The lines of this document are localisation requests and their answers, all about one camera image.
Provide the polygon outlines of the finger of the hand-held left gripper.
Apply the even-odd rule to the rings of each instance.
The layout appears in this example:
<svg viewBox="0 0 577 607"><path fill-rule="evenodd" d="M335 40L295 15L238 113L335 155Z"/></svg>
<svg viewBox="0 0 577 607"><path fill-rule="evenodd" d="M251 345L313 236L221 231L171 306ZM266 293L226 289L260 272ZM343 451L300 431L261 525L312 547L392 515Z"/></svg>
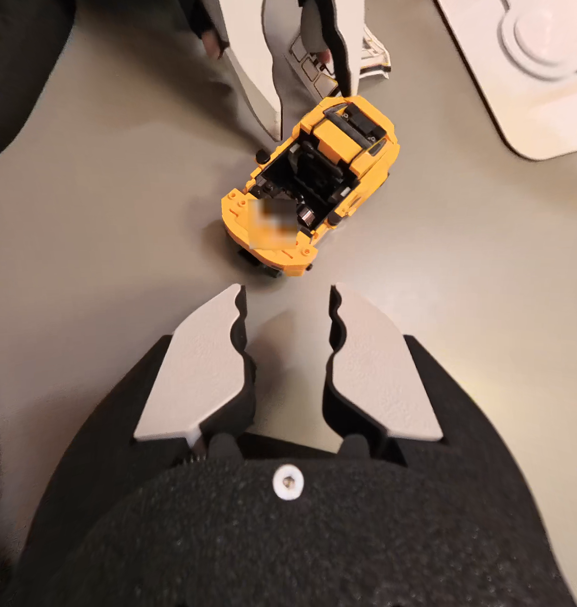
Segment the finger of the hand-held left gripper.
<svg viewBox="0 0 577 607"><path fill-rule="evenodd" d="M262 129L282 139L282 102L273 78L273 57L264 31L265 1L219 1L229 65Z"/></svg>
<svg viewBox="0 0 577 607"><path fill-rule="evenodd" d="M364 1L316 1L321 32L333 61L341 95L357 95L364 33Z"/></svg>

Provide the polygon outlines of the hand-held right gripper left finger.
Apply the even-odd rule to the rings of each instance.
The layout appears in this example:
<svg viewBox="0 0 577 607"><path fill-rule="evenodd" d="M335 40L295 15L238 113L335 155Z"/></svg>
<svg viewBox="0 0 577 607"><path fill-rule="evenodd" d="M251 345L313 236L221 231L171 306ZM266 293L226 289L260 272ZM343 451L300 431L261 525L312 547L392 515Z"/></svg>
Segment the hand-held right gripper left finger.
<svg viewBox="0 0 577 607"><path fill-rule="evenodd" d="M183 438L190 448L253 423L256 365L246 352L245 287L232 284L175 329L136 425L136 441Z"/></svg>

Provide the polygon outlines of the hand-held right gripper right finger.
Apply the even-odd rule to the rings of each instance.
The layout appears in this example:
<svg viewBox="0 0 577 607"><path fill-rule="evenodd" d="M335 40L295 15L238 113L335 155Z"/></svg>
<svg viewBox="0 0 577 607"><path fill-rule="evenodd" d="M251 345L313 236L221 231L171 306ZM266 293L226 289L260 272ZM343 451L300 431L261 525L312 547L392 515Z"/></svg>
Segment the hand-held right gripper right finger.
<svg viewBox="0 0 577 607"><path fill-rule="evenodd" d="M437 420L406 339L370 300L345 283L331 287L332 353L326 367L323 417L345 437L440 441Z"/></svg>

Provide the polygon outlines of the yellow lego car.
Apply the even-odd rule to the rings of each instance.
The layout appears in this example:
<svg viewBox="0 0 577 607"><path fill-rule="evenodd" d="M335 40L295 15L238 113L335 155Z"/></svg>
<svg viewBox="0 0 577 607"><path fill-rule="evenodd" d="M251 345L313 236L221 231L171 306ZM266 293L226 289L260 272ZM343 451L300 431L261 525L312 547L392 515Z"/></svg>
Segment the yellow lego car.
<svg viewBox="0 0 577 607"><path fill-rule="evenodd" d="M295 208L310 237L352 216L399 155L394 125L362 96L325 98L274 152L258 152L244 192Z"/></svg>

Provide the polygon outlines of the lego sticker sheet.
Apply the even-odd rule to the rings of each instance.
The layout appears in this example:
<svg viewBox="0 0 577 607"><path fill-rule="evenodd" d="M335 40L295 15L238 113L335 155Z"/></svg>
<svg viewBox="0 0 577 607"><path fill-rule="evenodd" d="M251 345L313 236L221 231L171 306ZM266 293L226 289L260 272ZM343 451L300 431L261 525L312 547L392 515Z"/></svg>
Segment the lego sticker sheet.
<svg viewBox="0 0 577 607"><path fill-rule="evenodd" d="M328 96L341 96L333 63L330 61L327 64L322 64L314 53L309 53L304 47L299 30L295 32L285 52L285 58L314 99L315 104ZM368 77L389 78L391 69L390 53L369 27L364 25L360 79Z"/></svg>

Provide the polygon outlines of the person's left hand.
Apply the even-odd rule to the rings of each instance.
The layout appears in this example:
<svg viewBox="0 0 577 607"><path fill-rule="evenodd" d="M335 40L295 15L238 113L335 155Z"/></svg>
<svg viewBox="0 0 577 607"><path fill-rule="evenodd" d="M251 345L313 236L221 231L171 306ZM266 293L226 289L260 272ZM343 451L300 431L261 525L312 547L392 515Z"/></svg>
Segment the person's left hand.
<svg viewBox="0 0 577 607"><path fill-rule="evenodd" d="M207 9L202 1L178 2L187 20L190 30L202 42L207 56L220 59L228 44L220 37Z"/></svg>

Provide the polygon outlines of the white booklet stand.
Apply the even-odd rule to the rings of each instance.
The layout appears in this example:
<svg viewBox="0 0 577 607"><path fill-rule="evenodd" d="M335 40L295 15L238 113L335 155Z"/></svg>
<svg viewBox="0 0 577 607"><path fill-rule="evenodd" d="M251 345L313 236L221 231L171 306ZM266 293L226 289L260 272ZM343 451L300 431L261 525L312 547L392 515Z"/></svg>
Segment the white booklet stand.
<svg viewBox="0 0 577 607"><path fill-rule="evenodd" d="M436 1L505 143L577 152L577 1Z"/></svg>

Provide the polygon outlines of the black round cushion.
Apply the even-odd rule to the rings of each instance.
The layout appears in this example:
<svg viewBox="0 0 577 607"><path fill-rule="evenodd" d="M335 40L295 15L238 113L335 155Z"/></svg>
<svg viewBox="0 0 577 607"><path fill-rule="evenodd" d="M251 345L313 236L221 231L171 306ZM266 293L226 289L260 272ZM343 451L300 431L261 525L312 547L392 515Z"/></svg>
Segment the black round cushion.
<svg viewBox="0 0 577 607"><path fill-rule="evenodd" d="M76 9L75 1L0 1L0 153L34 110Z"/></svg>

